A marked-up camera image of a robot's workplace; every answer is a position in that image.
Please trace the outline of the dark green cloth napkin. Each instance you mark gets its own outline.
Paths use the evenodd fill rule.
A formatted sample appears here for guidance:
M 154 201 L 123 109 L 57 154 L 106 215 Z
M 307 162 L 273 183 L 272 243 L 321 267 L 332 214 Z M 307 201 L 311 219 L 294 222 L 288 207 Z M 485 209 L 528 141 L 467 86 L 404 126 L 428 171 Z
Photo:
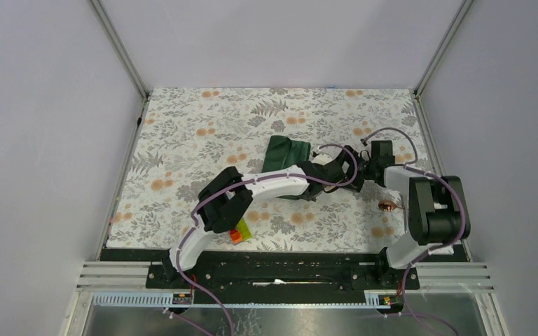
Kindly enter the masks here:
M 313 182 L 305 178 L 315 172 L 310 161 L 308 142 L 292 140 L 287 136 L 271 136 L 261 171 L 274 178 L 262 182 L 258 194 L 260 197 L 315 200 L 315 196 L 311 195 Z

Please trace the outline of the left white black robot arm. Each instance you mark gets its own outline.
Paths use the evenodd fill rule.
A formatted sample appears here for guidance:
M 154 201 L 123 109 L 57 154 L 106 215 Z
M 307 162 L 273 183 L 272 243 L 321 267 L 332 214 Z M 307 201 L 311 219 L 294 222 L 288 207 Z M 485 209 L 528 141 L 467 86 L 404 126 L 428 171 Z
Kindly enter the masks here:
M 242 174 L 227 167 L 198 195 L 191 212 L 194 224 L 181 241 L 163 258 L 163 279 L 174 288 L 185 285 L 189 270 L 215 234 L 234 230 L 255 200 L 292 197 L 314 202 L 326 190 L 348 186 L 356 179 L 359 160 L 342 151 L 336 159 L 324 161 L 318 155 L 286 169 L 258 174 Z

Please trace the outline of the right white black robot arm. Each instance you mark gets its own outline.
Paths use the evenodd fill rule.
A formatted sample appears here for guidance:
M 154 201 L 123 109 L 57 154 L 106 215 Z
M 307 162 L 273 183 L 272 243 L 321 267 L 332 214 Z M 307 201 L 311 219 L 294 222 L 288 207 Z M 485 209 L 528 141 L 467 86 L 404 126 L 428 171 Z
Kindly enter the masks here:
M 380 287 L 393 287 L 407 267 L 470 235 L 460 178 L 397 164 L 391 141 L 371 142 L 370 158 L 361 166 L 361 177 L 395 190 L 407 200 L 406 233 L 378 254 L 373 277 Z

